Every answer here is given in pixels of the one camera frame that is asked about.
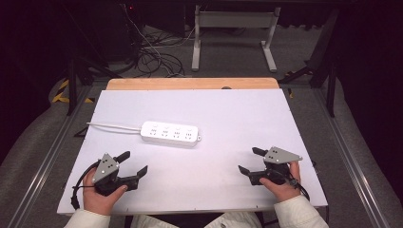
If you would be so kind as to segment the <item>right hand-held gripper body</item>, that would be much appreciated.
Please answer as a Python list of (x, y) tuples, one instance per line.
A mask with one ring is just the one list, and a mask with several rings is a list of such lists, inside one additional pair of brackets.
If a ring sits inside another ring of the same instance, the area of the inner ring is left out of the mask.
[(252, 185), (260, 185), (259, 179), (266, 178), (271, 182), (282, 185), (291, 179), (289, 162), (299, 162), (303, 158), (279, 147), (272, 146), (267, 150), (267, 154), (263, 157), (265, 169), (263, 171), (251, 172), (252, 177), (249, 178)]

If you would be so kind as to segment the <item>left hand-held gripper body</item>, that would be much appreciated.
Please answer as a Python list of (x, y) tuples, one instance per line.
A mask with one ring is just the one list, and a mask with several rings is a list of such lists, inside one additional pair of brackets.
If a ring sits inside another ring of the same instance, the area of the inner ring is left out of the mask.
[(97, 193), (109, 196), (122, 185), (127, 186), (128, 191), (138, 188), (138, 181), (133, 180), (134, 176), (120, 178), (118, 176), (120, 163), (116, 163), (109, 154), (105, 153), (96, 168), (92, 182)]

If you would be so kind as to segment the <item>person's right hand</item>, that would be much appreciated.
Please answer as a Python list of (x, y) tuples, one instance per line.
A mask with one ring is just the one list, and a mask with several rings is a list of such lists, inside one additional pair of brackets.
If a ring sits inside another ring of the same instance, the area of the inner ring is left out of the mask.
[[(300, 182), (300, 174), (299, 174), (299, 164), (297, 161), (289, 162), (290, 173), (292, 177)], [(301, 195), (300, 190), (290, 185), (289, 183), (284, 183), (283, 185), (277, 185), (266, 178), (260, 178), (259, 182), (265, 186), (269, 191), (271, 191), (277, 198), (278, 202), (283, 202), (286, 200), (290, 200), (292, 198), (298, 197)]]

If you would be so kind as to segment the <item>person's left hand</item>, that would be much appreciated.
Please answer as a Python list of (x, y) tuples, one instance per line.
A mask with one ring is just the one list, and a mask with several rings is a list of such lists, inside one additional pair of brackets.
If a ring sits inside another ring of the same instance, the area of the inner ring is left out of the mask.
[(83, 178), (83, 202), (84, 209), (102, 216), (110, 216), (114, 204), (126, 192), (127, 186), (122, 185), (117, 188), (109, 196), (103, 196), (96, 192), (93, 187), (92, 178), (96, 172), (95, 168), (91, 168)]

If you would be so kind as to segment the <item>white power strip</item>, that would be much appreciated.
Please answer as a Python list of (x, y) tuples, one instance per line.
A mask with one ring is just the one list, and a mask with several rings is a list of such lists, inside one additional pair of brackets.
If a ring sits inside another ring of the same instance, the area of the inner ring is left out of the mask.
[(199, 129), (193, 125), (144, 122), (140, 135), (145, 142), (193, 147), (201, 139)]

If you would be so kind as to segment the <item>yellow black hazard tape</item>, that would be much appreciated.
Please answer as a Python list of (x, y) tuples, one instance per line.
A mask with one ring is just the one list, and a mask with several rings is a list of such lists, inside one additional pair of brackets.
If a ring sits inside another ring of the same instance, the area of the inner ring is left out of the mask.
[(67, 89), (69, 84), (69, 79), (65, 79), (59, 86), (55, 96), (52, 99), (53, 103), (61, 102), (61, 103), (68, 103), (69, 98), (64, 96), (64, 92)]

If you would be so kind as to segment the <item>black metal stand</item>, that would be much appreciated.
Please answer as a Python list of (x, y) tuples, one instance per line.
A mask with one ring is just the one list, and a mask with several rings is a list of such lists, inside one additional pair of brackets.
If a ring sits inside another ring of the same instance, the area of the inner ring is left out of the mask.
[(290, 72), (283, 79), (279, 80), (280, 84), (289, 84), (295, 79), (312, 74), (309, 82), (311, 88), (320, 88), (325, 81), (328, 81), (326, 109), (329, 115), (333, 118), (334, 99), (336, 91), (336, 67), (331, 60), (330, 43), (332, 41), (333, 31), (336, 25), (338, 9), (333, 9), (322, 28), (322, 31), (317, 40), (317, 44), (311, 54), (310, 59), (306, 62), (306, 66), (296, 72)]
[(67, 6), (61, 4), (61, 7), (66, 15), (67, 23), (63, 35), (67, 39), (67, 78), (69, 85), (67, 114), (70, 116), (79, 104), (77, 81), (80, 81), (84, 86), (91, 86), (94, 81), (89, 71), (91, 67), (109, 79), (118, 79), (119, 75), (107, 69), (107, 63), (101, 59), (97, 49), (91, 44)]

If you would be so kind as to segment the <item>wooden table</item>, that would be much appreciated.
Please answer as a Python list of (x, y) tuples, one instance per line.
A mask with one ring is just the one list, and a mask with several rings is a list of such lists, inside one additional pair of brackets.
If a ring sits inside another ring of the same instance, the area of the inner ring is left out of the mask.
[(127, 78), (112, 79), (107, 90), (277, 89), (274, 78)]

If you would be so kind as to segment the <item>aluminium floor rail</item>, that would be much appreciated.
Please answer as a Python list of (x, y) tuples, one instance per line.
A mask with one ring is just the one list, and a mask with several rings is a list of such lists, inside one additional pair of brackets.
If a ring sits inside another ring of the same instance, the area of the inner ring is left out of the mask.
[(337, 121), (329, 114), (327, 106), (325, 104), (324, 95), (319, 89), (313, 90), (317, 103), (322, 109), (324, 116), (328, 124), (330, 125), (333, 135), (336, 138), (336, 145), (344, 165), (352, 179), (355, 186), (355, 190), (359, 195), (359, 198), (366, 210), (366, 213), (374, 228), (391, 228), (384, 213), (382, 212), (379, 203), (377, 202), (374, 192), (372, 191), (370, 184), (367, 181), (361, 167), (359, 166), (354, 155), (351, 153), (344, 137), (340, 131)]
[(68, 115), (66, 115), (61, 128), (59, 129), (41, 165), (35, 172), (29, 188), (26, 191), (26, 194), (22, 198), (21, 202), (19, 203), (18, 208), (14, 212), (13, 217), (10, 220), (7, 228), (21, 228), (26, 221), (34, 202), (37, 200), (44, 184), (46, 183), (48, 175), (57, 160), (67, 133), (71, 128), (71, 125), (74, 122), (82, 104), (85, 102), (85, 99), (90, 90), (91, 87), (85, 85), (79, 92), (78, 98), (76, 100), (77, 104), (71, 111), (69, 111)]

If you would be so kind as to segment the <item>white metal stand frame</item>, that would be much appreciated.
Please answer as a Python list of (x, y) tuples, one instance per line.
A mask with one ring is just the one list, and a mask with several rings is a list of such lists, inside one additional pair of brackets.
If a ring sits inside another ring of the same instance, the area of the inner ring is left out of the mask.
[(267, 66), (271, 72), (276, 72), (277, 66), (271, 52), (271, 43), (278, 24), (281, 8), (269, 12), (235, 12), (235, 11), (205, 11), (201, 5), (195, 7), (194, 45), (191, 69), (200, 69), (201, 33), (200, 28), (246, 28), (268, 29), (265, 40), (260, 42)]

